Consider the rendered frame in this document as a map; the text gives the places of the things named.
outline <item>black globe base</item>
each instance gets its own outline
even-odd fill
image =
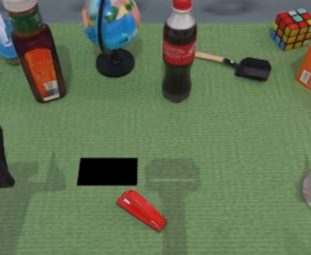
[[[130,73],[135,66],[133,55],[125,49],[113,50],[110,55],[101,53],[96,58],[96,69],[107,77],[121,77]]]

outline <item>black rectangle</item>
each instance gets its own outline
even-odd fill
[[[77,186],[135,186],[137,158],[81,158]]]

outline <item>rubik's cube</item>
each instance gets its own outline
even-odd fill
[[[281,50],[296,49],[311,41],[311,15],[305,9],[282,12],[276,17],[270,36]]]

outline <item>red utility knife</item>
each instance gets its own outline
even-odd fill
[[[122,194],[117,200],[117,205],[159,232],[167,224],[167,220],[135,190]]]

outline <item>miniature globe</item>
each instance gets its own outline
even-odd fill
[[[139,9],[134,0],[86,0],[81,15],[82,26],[89,40],[98,46],[98,11],[101,1],[105,1],[101,27],[102,46],[109,50],[121,49],[138,33]]]

